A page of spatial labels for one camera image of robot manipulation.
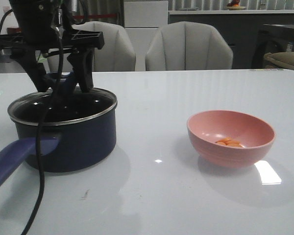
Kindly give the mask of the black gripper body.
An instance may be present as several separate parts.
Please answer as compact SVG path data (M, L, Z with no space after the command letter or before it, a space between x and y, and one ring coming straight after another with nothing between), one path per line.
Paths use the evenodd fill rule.
M0 33L1 49L33 49L47 53L50 49L65 53L84 49L102 49L102 32L74 29L75 20L69 0L11 0L21 29L14 34Z

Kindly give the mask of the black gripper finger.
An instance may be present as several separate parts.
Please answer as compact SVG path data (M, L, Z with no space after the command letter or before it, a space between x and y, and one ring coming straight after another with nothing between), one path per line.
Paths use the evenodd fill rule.
M35 53L36 51L31 49L15 48L11 50L10 58L24 69L38 92L45 92L48 89L44 81L46 70L42 63L37 62Z
M80 89L88 93L94 86L93 71L94 50L90 47L77 47L68 57L68 62L72 65L73 73Z

